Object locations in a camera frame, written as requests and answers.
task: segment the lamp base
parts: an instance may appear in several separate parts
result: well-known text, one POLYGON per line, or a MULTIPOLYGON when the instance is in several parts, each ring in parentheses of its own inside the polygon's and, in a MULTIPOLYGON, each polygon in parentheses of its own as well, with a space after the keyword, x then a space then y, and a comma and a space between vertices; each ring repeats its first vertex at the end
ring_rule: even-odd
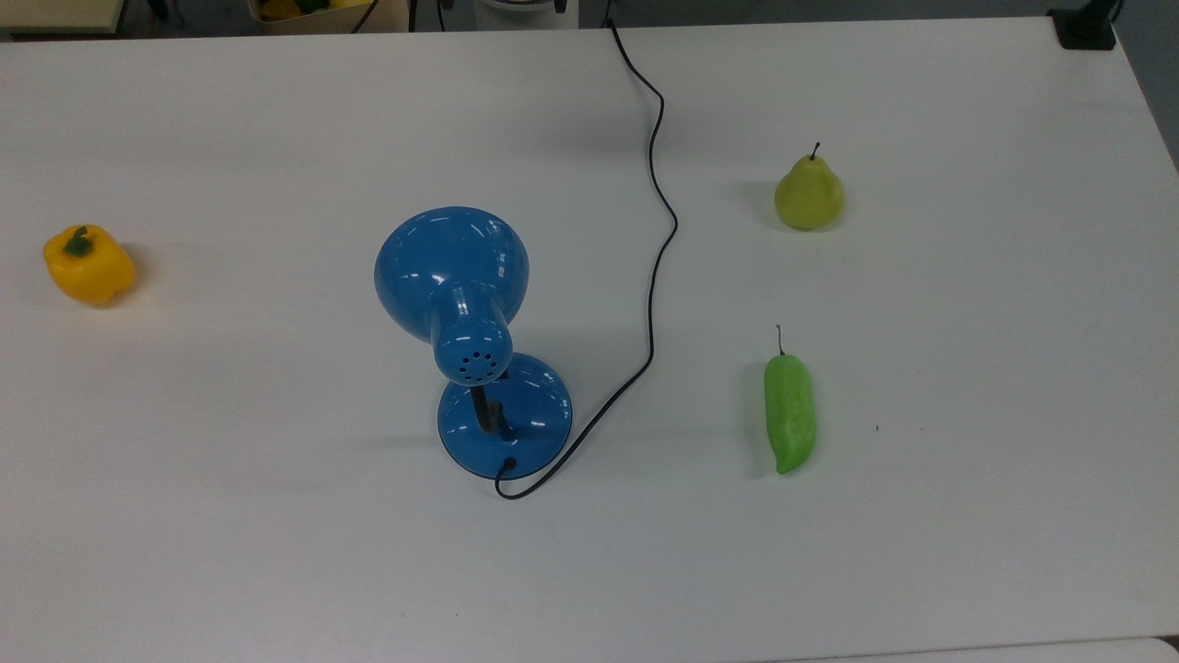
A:
POLYGON ((447 385, 439 403, 439 435, 450 458, 472 474, 494 479, 503 460, 515 468, 505 479, 533 474, 556 458, 573 427, 573 403, 565 383, 539 359, 514 353, 506 378, 485 386, 487 399, 503 406, 511 433, 483 433, 475 416, 470 388, 447 385))

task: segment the blue desk lamp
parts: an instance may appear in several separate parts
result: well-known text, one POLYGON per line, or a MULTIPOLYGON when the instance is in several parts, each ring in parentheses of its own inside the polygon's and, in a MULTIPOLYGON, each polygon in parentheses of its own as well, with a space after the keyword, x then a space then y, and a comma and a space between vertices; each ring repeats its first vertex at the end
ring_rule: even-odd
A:
POLYGON ((508 323, 523 303, 528 254, 502 219, 473 208, 441 208, 401 224, 374 270, 384 310, 434 347, 450 381, 439 403, 439 435, 467 471, 527 477, 565 446, 569 392, 545 362, 513 352, 508 323))

